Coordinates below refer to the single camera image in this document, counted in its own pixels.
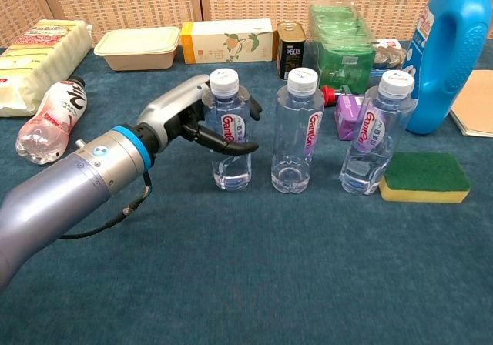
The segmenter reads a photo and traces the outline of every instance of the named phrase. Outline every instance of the white bottle cap on blue bottle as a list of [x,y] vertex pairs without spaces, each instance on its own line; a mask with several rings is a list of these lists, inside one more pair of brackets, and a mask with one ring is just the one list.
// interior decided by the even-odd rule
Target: white bottle cap on blue bottle
[[311,96],[317,91],[318,74],[309,68],[295,68],[287,75],[287,91],[298,97]]
[[378,91],[389,99],[405,99],[414,88],[414,78],[403,70],[388,70],[382,75]]
[[210,73],[209,83],[211,92],[219,98],[231,97],[240,90],[238,73],[229,68],[216,69]]

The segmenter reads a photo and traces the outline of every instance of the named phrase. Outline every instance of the table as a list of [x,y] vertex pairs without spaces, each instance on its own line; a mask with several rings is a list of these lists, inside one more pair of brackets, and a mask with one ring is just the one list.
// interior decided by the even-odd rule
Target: table
[[[478,68],[493,68],[488,42]],[[448,117],[399,150],[455,155],[472,189],[460,205],[387,203],[344,192],[348,147],[326,109],[304,193],[270,184],[274,62],[229,65],[263,106],[260,144],[242,192],[218,190],[207,151],[174,140],[150,170],[153,194],[124,223],[57,241],[32,257],[0,296],[0,343],[460,344],[493,342],[491,139],[462,136]],[[111,71],[90,52],[76,70],[88,108],[71,134],[133,124],[146,104],[219,65]],[[25,122],[0,120],[0,197],[42,168],[15,153]],[[103,224],[135,199],[137,179],[72,230]]]

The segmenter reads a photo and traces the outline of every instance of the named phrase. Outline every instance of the black can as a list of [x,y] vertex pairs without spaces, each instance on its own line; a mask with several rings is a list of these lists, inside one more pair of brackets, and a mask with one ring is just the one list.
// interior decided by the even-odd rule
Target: black can
[[301,67],[307,38],[301,24],[295,22],[279,23],[277,32],[279,33],[277,71],[279,78],[287,79],[291,70]]

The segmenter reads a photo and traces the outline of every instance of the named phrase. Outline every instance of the purple juice box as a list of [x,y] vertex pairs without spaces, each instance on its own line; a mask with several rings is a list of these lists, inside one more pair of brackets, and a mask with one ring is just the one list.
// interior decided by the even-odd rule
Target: purple juice box
[[360,113],[363,96],[341,95],[337,99],[334,112],[337,133],[341,141],[351,141],[354,138],[354,124]]

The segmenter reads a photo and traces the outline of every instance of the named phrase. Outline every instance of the water bottle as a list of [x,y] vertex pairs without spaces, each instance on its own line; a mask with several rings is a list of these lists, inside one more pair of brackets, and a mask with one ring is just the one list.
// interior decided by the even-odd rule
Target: water bottle
[[418,20],[402,69],[418,99],[407,130],[435,131],[467,82],[491,22],[491,0],[430,0]]
[[282,193],[301,193],[310,181],[310,164],[322,123],[324,97],[318,74],[296,68],[277,92],[275,139],[270,178]]
[[355,195],[373,193],[385,174],[399,138],[416,106],[413,77],[403,71],[383,74],[365,93],[355,125],[359,129],[340,171],[343,188]]
[[86,110],[84,80],[72,77],[46,92],[37,113],[18,133],[15,150],[34,164],[54,162],[69,144],[72,128]]
[[[226,141],[250,139],[250,95],[240,85],[238,73],[217,69],[210,74],[210,92],[203,95],[206,126]],[[211,152],[214,181],[220,189],[244,189],[252,177],[251,154],[225,156]]]

